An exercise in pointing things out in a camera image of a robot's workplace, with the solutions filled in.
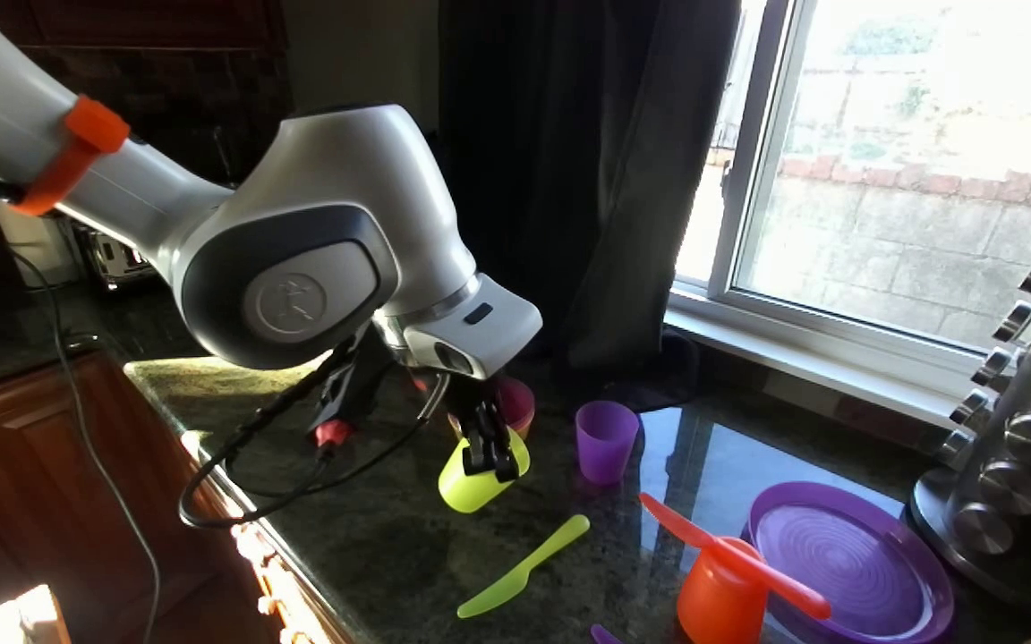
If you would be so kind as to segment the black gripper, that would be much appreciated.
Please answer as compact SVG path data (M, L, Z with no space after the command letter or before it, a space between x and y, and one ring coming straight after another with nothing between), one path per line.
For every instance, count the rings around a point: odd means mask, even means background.
M450 375L437 407L446 410L447 424L465 436L464 469L468 477L486 472L490 466L502 481L518 477L518 460L510 443L510 428L515 424L511 375Z

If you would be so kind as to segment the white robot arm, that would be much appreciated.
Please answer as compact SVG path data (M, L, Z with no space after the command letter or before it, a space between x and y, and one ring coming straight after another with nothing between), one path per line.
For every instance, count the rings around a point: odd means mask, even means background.
M224 362L343 358L376 339L399 366L490 382L542 312L477 268L415 119L399 103L288 119L242 186L137 143L0 33L0 183L22 215L66 211L133 245L191 332Z

